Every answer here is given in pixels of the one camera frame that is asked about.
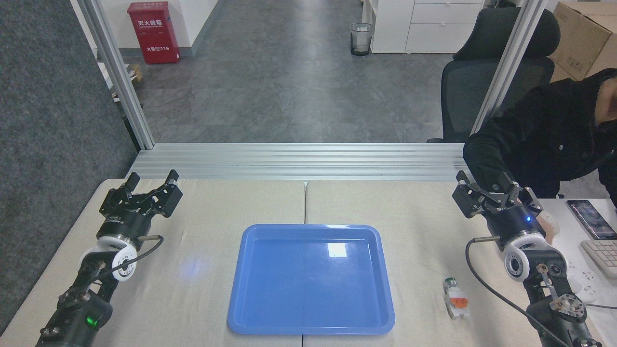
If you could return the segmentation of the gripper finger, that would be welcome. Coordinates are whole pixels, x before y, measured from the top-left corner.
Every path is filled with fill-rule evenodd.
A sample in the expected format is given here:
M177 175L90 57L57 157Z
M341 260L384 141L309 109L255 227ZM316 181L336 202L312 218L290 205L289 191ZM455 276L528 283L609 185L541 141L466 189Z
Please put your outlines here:
M118 189L110 189L101 205L101 208L99 209L99 212L101 214L109 214L117 207L128 209L132 192L137 187L139 180L140 176L136 172L132 172L128 180L126 180L126 182Z
M132 195L132 210L145 216L160 214L166 218L170 217L183 196L176 184L178 179L178 172L172 169L164 184L157 189L141 195Z
M470 180L465 171L458 171L456 180L457 186L452 193L452 198L467 219L484 214L489 207L496 206L494 196Z
M523 187L516 181L513 181L507 172L502 172L498 176L496 194L496 200L498 202L496 212L504 211L515 206L526 207L532 214L540 214L543 211L543 207L533 190L530 187Z

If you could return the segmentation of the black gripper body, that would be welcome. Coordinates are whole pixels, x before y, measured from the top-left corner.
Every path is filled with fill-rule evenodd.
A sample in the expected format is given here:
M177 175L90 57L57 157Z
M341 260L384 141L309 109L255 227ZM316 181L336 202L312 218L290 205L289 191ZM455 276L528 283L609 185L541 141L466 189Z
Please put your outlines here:
M106 216L99 229L99 237L120 235L126 239L135 240L137 237L148 234L151 219L151 215L116 208Z
M528 234L546 237L546 231L527 207L516 205L495 213L487 213L487 226L492 236L499 237L498 247L505 247L514 239Z

